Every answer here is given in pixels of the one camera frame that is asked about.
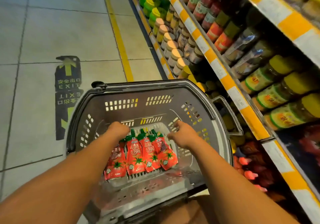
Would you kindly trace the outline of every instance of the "ketchup packet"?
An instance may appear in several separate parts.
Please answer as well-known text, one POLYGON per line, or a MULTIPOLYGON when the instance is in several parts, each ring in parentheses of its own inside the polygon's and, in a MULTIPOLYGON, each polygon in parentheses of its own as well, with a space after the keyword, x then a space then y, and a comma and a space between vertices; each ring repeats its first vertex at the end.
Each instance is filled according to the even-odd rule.
POLYGON ((135 137, 134 129, 131 129, 131 135, 125 138, 127 143, 127 171, 129 175, 144 172, 144 164, 142 159, 142 147, 135 137))
POLYGON ((114 147, 108 164, 103 171, 105 180, 126 176, 126 156, 125 156, 125 140, 121 140, 119 145, 114 147))
POLYGON ((149 138, 146 137, 146 133, 143 131, 143 129, 140 129, 140 132, 141 133, 138 134, 137 139, 142 146, 143 164, 146 171, 151 172, 161 167, 160 162, 155 147, 152 145, 149 138))
POLYGON ((164 170, 168 170, 178 163, 177 155, 166 143, 162 133, 157 133, 154 129, 151 131, 153 134, 149 135, 149 139, 158 154, 161 166, 164 170))

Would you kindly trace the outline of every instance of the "forearm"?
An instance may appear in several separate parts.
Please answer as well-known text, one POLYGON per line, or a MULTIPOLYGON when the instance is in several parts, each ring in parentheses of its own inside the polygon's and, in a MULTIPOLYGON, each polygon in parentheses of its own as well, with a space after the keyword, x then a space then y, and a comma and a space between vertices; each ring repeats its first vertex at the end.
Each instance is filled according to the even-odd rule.
POLYGON ((238 174, 202 139, 199 138, 191 152, 206 178, 215 212, 221 224, 298 223, 238 174))
POLYGON ((24 223, 76 223, 101 178, 114 141, 106 132, 19 188, 0 205, 0 223, 22 223, 21 217, 24 223))

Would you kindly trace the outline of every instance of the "supermarket aisle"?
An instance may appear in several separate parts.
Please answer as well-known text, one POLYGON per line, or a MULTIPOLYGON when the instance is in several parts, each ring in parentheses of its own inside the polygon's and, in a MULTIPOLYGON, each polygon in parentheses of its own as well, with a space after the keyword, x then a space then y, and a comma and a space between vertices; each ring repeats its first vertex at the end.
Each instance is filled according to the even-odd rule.
POLYGON ((134 80, 161 80, 128 0, 110 3, 120 34, 104 0, 0 0, 2 200, 62 160, 68 113, 91 82, 126 81, 116 38, 134 80), (56 59, 66 55, 80 61, 56 59))

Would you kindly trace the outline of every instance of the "gray plastic shopping basket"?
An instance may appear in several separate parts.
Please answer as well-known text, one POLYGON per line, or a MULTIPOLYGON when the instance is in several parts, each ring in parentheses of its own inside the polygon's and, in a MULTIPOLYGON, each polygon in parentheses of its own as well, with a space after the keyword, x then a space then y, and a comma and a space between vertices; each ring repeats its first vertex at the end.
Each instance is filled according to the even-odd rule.
MULTIPOLYGON (((94 82, 75 107, 66 132, 67 153, 86 147, 114 121, 135 130, 155 129, 166 137, 177 130, 174 122, 181 120, 191 125, 232 165, 229 138, 243 132, 225 99, 218 99, 225 103, 238 133, 227 132, 217 108, 189 80, 94 82)), ((141 213, 204 189, 204 178, 190 151, 179 148, 172 140, 168 143, 178 157, 173 169, 157 169, 109 181, 101 176, 98 189, 84 212, 90 223, 134 223, 134 217, 141 217, 141 213)))

